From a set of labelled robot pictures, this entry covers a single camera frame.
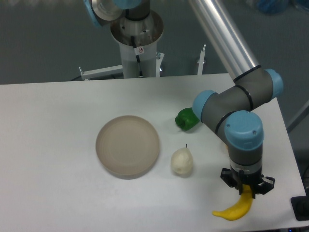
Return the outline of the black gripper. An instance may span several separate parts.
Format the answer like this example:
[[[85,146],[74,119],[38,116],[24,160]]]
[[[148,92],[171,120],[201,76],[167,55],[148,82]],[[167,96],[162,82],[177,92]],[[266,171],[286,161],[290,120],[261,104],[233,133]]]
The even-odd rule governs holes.
[[[251,165],[243,165],[230,160],[230,169],[223,168],[220,178],[230,187],[235,188],[239,195],[243,192],[242,184],[252,189],[252,197],[265,195],[275,186],[275,178],[262,176],[262,159]]]

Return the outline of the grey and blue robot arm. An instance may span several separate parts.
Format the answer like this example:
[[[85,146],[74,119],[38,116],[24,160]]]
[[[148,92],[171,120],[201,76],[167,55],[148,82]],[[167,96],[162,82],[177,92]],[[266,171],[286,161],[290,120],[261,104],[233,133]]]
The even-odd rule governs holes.
[[[160,16],[148,0],[86,0],[94,24],[110,23],[114,39],[129,49],[122,55],[125,78],[154,77],[156,53],[149,46],[163,33]],[[262,174],[264,131],[253,111],[283,91],[281,76],[262,69],[221,0],[192,0],[190,5],[234,85],[222,93],[205,90],[194,102],[192,114],[228,147],[230,168],[221,171],[225,183],[251,197],[266,194],[275,180]]]

